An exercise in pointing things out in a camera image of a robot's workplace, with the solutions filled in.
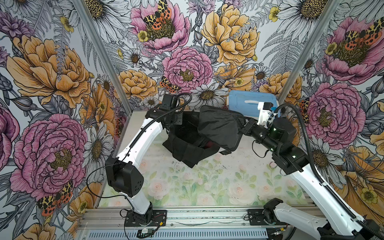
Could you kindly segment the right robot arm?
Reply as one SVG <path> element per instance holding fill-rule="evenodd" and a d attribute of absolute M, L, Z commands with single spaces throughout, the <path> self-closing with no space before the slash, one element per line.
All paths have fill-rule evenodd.
<path fill-rule="evenodd" d="M 285 118 L 277 118 L 267 127 L 248 118 L 242 127 L 246 136 L 272 153 L 272 159 L 310 196 L 323 217 L 315 217 L 274 198 L 264 205 L 264 222 L 269 225 L 286 223 L 317 240 L 380 240 L 384 235 L 373 220 L 366 220 L 340 198 L 337 192 L 318 173 L 313 155 L 296 147 L 292 137 L 296 129 Z"/>

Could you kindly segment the black canvas bag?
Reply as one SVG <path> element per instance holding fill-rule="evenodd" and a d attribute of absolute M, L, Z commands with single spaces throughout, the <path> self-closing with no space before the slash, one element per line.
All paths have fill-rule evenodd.
<path fill-rule="evenodd" d="M 199 135 L 199 111 L 183 112 L 182 125 L 168 127 L 168 138 L 163 146 L 172 154 L 173 158 L 193 168 L 200 161 L 218 153 L 220 146 L 209 139 Z M 213 147 L 203 149 L 203 146 L 212 143 Z"/>

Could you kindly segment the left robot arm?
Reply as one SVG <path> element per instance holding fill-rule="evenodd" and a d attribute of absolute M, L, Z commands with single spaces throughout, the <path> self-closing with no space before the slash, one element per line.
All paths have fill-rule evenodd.
<path fill-rule="evenodd" d="M 142 226 L 149 225 L 153 217 L 153 205 L 142 190 L 145 183 L 139 168 L 142 159 L 155 138 L 164 129 L 182 123 L 182 114 L 159 109 L 147 111 L 141 127 L 130 143 L 115 157 L 105 163 L 107 183 L 124 196 L 132 207 L 127 217 Z"/>

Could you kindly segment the black paddle case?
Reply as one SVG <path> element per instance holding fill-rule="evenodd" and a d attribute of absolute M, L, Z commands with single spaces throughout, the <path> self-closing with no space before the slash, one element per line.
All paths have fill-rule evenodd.
<path fill-rule="evenodd" d="M 199 111 L 198 133 L 226 151 L 235 151 L 243 136 L 246 118 L 241 113 L 202 106 Z"/>

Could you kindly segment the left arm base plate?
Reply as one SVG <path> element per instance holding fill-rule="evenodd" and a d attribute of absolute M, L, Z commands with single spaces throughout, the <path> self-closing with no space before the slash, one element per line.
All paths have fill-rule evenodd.
<path fill-rule="evenodd" d="M 128 211 L 125 217 L 125 227 L 163 227 L 167 221 L 167 210 L 149 210 L 145 215 Z"/>

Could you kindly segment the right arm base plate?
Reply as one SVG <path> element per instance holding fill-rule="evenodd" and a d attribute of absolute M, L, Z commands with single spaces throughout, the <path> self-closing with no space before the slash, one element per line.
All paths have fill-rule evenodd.
<path fill-rule="evenodd" d="M 247 217 L 251 226 L 268 226 L 269 224 L 265 221 L 265 215 L 263 209 L 248 209 Z"/>

